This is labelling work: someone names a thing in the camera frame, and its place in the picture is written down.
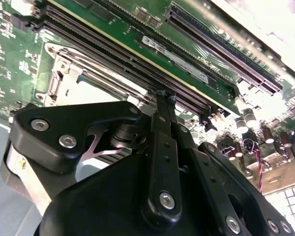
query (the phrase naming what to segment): black robotic arm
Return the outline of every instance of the black robotic arm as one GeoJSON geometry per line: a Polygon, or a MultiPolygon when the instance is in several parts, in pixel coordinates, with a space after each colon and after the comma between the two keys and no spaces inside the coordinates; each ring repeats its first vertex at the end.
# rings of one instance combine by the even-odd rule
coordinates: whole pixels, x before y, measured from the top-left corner
{"type": "Polygon", "coordinates": [[[294,236],[290,224],[210,143],[194,144],[175,99],[149,117],[128,102],[20,110],[1,166],[33,201],[36,234],[294,236]],[[132,154],[80,181],[81,160],[132,154]]]}

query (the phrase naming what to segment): black connector slot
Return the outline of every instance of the black connector slot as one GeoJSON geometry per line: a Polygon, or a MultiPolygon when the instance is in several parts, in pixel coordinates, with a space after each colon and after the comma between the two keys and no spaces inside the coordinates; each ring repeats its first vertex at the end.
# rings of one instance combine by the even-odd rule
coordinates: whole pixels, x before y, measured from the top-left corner
{"type": "Polygon", "coordinates": [[[270,95],[282,90],[274,76],[174,3],[166,13],[166,22],[213,54],[248,83],[270,95]]]}
{"type": "Polygon", "coordinates": [[[201,115],[204,110],[209,109],[212,105],[210,101],[194,93],[185,85],[135,55],[120,49],[113,42],[108,41],[83,23],[72,19],[71,16],[66,15],[60,9],[48,5],[43,9],[36,10],[36,14],[39,12],[44,14],[31,22],[33,30],[47,29],[55,33],[72,45],[77,46],[100,65],[152,92],[165,90],[174,94],[178,105],[195,114],[201,115]]]}

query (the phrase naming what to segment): white label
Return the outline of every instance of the white label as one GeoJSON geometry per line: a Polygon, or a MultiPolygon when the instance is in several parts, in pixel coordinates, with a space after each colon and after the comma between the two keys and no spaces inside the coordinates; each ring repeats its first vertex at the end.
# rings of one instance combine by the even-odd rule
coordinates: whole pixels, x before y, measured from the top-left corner
{"type": "Polygon", "coordinates": [[[150,39],[150,38],[148,38],[146,36],[143,36],[142,42],[144,44],[149,45],[150,47],[156,49],[161,54],[163,54],[164,56],[166,56],[170,60],[172,60],[174,63],[176,63],[178,66],[180,66],[184,70],[188,71],[191,75],[193,75],[194,77],[196,77],[196,78],[200,79],[201,81],[205,82],[206,84],[208,84],[208,78],[204,73],[202,73],[200,70],[198,70],[194,66],[190,65],[189,63],[185,62],[180,57],[178,57],[175,54],[169,52],[164,47],[162,47],[161,45],[154,42],[152,39],[150,39]]]}

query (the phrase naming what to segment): motherboard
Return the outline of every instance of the motherboard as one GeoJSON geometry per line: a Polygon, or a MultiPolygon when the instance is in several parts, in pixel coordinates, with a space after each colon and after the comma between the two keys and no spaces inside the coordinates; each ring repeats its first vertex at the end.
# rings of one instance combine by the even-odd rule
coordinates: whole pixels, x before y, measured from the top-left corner
{"type": "Polygon", "coordinates": [[[256,186],[261,162],[295,166],[295,72],[213,2],[0,0],[0,117],[117,100],[152,114],[164,92],[256,186]]]}

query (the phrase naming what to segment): electrolytic capacitor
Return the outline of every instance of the electrolytic capacitor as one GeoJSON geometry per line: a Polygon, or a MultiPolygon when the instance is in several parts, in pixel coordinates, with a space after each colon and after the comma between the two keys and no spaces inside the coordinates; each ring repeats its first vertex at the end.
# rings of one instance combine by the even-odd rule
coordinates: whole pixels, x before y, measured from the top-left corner
{"type": "Polygon", "coordinates": [[[285,147],[285,148],[292,147],[292,142],[291,142],[289,134],[287,132],[280,133],[280,140],[281,140],[283,147],[285,147]]]}
{"type": "Polygon", "coordinates": [[[234,153],[236,157],[242,157],[242,150],[240,143],[234,143],[234,153]]]}
{"type": "Polygon", "coordinates": [[[234,161],[236,159],[235,152],[233,150],[227,153],[227,156],[230,161],[234,161]]]}
{"type": "Polygon", "coordinates": [[[237,130],[240,134],[245,134],[248,132],[248,127],[247,127],[247,124],[246,124],[244,118],[238,118],[236,120],[236,126],[237,126],[237,130]]]}
{"type": "Polygon", "coordinates": [[[264,135],[265,142],[267,144],[272,144],[274,142],[274,138],[273,138],[272,132],[271,132],[271,130],[268,127],[263,128],[262,129],[262,133],[264,135]]]}
{"type": "Polygon", "coordinates": [[[248,128],[257,128],[259,123],[255,117],[254,111],[250,108],[244,110],[244,117],[248,128]]]}

